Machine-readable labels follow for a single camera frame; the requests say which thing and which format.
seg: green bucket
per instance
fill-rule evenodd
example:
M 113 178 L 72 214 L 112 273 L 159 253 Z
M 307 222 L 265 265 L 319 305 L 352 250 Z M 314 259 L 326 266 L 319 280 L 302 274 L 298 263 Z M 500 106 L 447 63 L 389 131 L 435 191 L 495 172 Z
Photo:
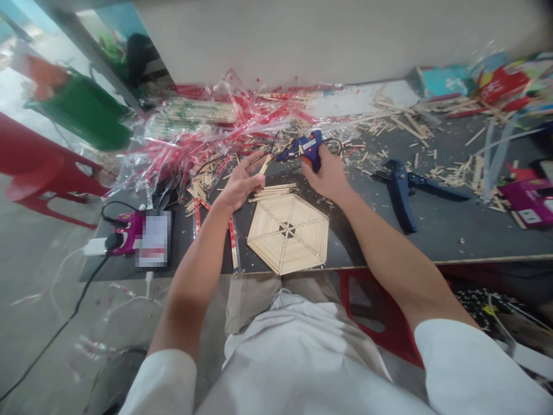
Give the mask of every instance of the green bucket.
M 30 108 L 102 151 L 124 148 L 132 132 L 119 122 L 127 110 L 91 79 L 71 71 L 70 80 L 47 101 L 28 101 Z

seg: wrist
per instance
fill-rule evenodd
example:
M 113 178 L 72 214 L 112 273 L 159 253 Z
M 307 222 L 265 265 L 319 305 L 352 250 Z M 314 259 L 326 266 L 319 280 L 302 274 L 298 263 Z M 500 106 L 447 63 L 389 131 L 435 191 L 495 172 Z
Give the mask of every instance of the wrist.
M 234 213 L 234 208 L 216 199 L 215 202 L 213 202 L 210 213 L 214 213 L 217 216 L 227 217 L 228 220 L 230 220 L 230 217 Z
M 345 206 L 351 203 L 356 203 L 359 195 L 350 186 L 341 189 L 340 193 L 332 198 L 332 201 L 336 203 L 342 210 Z

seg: work table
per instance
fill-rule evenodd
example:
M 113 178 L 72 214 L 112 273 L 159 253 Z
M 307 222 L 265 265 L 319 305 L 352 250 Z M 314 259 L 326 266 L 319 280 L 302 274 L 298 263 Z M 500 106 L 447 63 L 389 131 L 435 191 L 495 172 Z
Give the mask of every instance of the work table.
M 434 131 L 435 137 L 429 141 L 430 148 L 428 149 L 420 143 L 415 147 L 409 147 L 417 139 L 409 132 L 399 129 L 384 132 L 378 137 L 366 134 L 354 144 L 366 142 L 366 151 L 370 154 L 384 149 L 389 158 L 402 161 L 413 162 L 415 154 L 418 152 L 419 167 L 413 172 L 424 175 L 435 165 L 453 167 L 455 161 L 465 162 L 470 154 L 474 154 L 484 147 L 485 134 L 482 134 L 469 146 L 465 147 L 464 144 L 486 125 L 487 120 L 488 117 L 482 115 L 444 122 L 441 127 L 445 131 Z M 495 129 L 495 140 L 498 139 L 501 130 L 502 126 Z M 436 161 L 432 156 L 427 155 L 427 151 L 433 149 L 438 150 Z M 344 151 L 347 154 L 350 150 L 345 148 Z M 356 153 L 358 154 L 346 157 L 345 161 L 346 175 L 352 188 L 380 216 L 401 232 L 392 209 L 387 186 L 373 180 L 369 175 L 356 168 L 360 165 L 357 161 L 362 158 L 363 152 L 357 151 Z M 518 160 L 520 168 L 528 168 L 528 163 L 543 157 L 544 153 L 533 139 L 523 138 L 510 143 L 506 163 Z M 363 169 L 373 173 L 384 160 L 365 161 Z M 509 171 L 504 167 L 501 175 L 508 176 Z M 214 188 L 222 188 L 225 183 L 221 181 Z M 298 161 L 285 164 L 272 163 L 268 166 L 266 185 L 284 183 L 297 183 L 298 194 L 329 216 L 328 256 L 324 268 L 343 269 L 366 266 L 361 249 L 345 216 L 337 206 L 326 203 L 311 189 L 301 174 Z M 467 186 L 455 189 L 472 194 L 472 190 Z M 214 189 L 208 201 L 212 203 L 218 193 Z M 145 194 L 139 195 L 137 198 L 131 198 L 130 194 L 130 191 L 122 191 L 110 200 L 118 199 L 136 207 L 145 202 Z M 418 233 L 407 237 L 436 264 L 553 258 L 553 232 L 551 230 L 522 230 L 509 213 L 491 210 L 487 206 L 481 205 L 474 196 L 466 202 L 452 202 L 423 191 L 417 191 L 414 196 L 410 197 L 410 204 L 417 222 Z M 254 210 L 255 203 L 246 202 L 234 214 L 241 268 L 245 273 L 269 271 L 263 261 L 246 245 L 246 237 Z M 124 206 L 111 205 L 107 213 L 113 217 L 127 211 L 128 208 Z M 200 208 L 200 211 L 203 220 L 207 212 L 203 208 Z M 181 258 L 193 241 L 194 216 L 185 216 L 186 212 L 182 206 L 175 208 L 171 268 L 167 271 L 156 272 L 157 278 L 173 276 Z M 111 225 L 102 222 L 96 237 L 105 237 L 111 231 Z M 229 238 L 225 243 L 222 273 L 231 274 L 232 259 Z M 101 258 L 89 258 L 86 261 L 81 281 L 86 281 L 90 277 L 100 261 Z M 134 270 L 134 263 L 133 257 L 113 257 L 99 271 L 95 281 L 144 278 L 143 272 L 138 273 Z

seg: white sleeve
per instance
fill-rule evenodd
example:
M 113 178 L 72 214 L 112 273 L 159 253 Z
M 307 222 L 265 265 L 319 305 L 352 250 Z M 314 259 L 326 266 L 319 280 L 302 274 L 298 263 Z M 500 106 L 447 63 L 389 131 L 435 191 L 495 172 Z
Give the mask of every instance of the white sleeve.
M 119 415 L 192 414 L 196 364 L 182 350 L 160 350 L 138 371 Z
M 552 414 L 553 397 L 484 332 L 433 319 L 415 329 L 430 405 L 440 414 Z

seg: red stool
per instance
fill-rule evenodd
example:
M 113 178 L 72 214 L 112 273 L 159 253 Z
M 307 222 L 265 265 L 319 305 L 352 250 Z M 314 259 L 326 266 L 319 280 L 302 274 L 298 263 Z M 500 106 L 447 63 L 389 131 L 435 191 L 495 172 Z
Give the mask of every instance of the red stool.
M 384 308 L 382 313 L 384 321 L 381 321 L 381 323 L 385 326 L 385 330 L 379 333 L 356 322 L 357 326 L 359 326 L 359 328 L 378 346 L 424 369 L 425 366 L 422 363 L 421 355 L 416 347 L 415 338 L 413 337 L 411 328 L 407 324 L 405 316 L 392 296 L 382 288 L 370 270 L 341 270 L 338 271 L 338 274 L 340 274 L 340 299 L 349 318 L 355 321 L 351 313 L 350 278 L 355 278 L 358 282 L 368 282 L 373 285 L 378 291 L 380 296 L 379 300 Z
M 72 217 L 51 210 L 48 202 L 61 198 L 86 203 L 71 192 L 103 196 L 109 189 L 82 172 L 77 163 L 100 171 L 101 166 L 42 137 L 0 112 L 0 173 L 12 176 L 6 196 L 28 209 L 95 229 Z

